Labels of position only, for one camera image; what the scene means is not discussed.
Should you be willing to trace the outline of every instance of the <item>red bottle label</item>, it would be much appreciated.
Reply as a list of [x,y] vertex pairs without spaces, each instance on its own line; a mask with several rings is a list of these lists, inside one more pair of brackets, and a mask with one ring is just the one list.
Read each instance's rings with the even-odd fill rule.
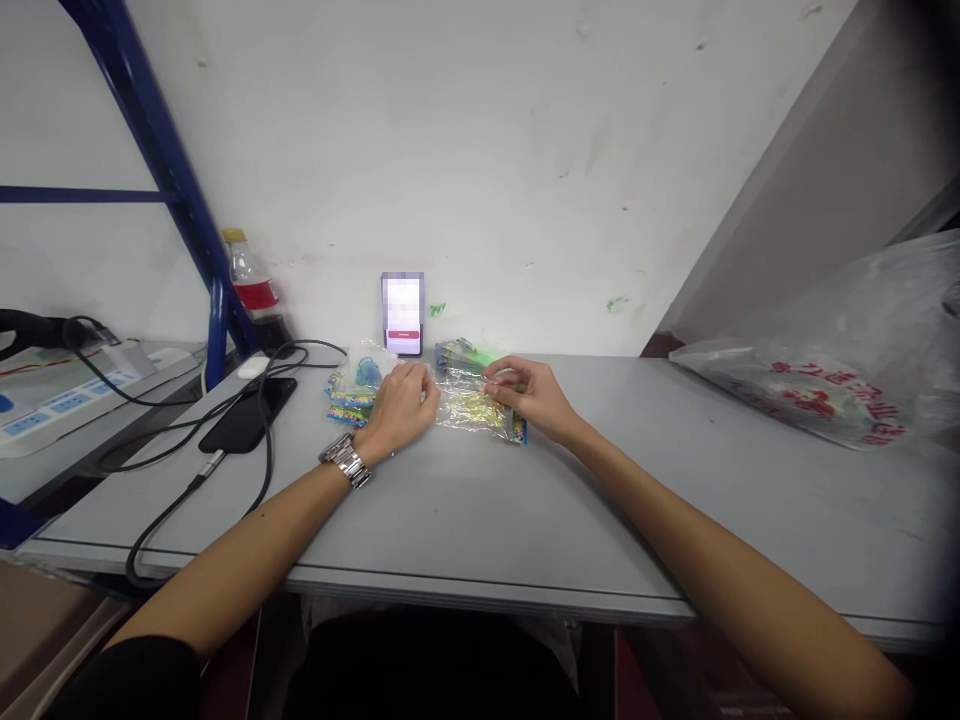
[[280,298],[273,289],[273,281],[266,280],[253,285],[234,285],[240,302],[247,310],[266,310],[276,305]]

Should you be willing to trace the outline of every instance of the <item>plastic packaging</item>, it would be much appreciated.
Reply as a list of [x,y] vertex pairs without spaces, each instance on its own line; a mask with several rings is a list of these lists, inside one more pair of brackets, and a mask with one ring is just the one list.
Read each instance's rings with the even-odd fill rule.
[[372,340],[351,347],[323,390],[332,403],[327,417],[358,427],[366,425],[383,378],[401,362]]
[[434,356],[438,370],[453,368],[466,370],[476,375],[483,372],[487,365],[494,360],[502,358],[504,354],[496,348],[475,345],[462,337],[434,345]]
[[486,378],[448,368],[437,383],[442,393],[437,424],[471,432],[491,432],[520,445],[527,444],[527,421],[512,408],[483,392]]
[[[293,340],[284,320],[284,307],[263,263],[247,245],[240,228],[222,231],[230,252],[230,280],[260,340],[260,347],[269,357],[284,343]],[[293,348],[284,356],[293,353]]]
[[960,426],[958,272],[958,230],[894,245],[670,359],[844,447],[943,442]]

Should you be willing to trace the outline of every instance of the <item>phone screen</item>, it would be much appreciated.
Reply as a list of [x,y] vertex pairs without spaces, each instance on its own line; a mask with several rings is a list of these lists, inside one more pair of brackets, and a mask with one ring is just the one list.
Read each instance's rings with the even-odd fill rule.
[[403,357],[423,354],[423,273],[383,273],[383,337]]
[[[267,421],[273,424],[274,418],[287,402],[287,398],[297,387],[293,378],[269,378],[263,386],[263,404],[267,408]],[[248,453],[263,439],[263,421],[257,409],[256,389],[244,393],[233,404],[227,414],[210,428],[210,432],[200,441],[200,452],[223,450],[229,455]]]

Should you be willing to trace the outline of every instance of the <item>bottle cap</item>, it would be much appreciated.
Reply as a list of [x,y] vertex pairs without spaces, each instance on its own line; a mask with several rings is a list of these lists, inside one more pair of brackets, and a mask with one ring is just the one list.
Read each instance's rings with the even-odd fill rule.
[[247,239],[240,228],[224,228],[220,234],[223,235],[224,242],[243,242]]

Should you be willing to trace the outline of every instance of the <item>black smartphone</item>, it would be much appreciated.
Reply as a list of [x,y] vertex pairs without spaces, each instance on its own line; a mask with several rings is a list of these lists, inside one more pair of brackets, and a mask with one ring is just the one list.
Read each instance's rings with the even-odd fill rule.
[[[296,387],[297,381],[293,378],[268,378],[264,382],[263,404],[269,424],[273,424]],[[260,444],[263,433],[263,421],[257,409],[257,390],[253,389],[244,393],[203,436],[200,452],[223,450],[228,455],[247,453]]]

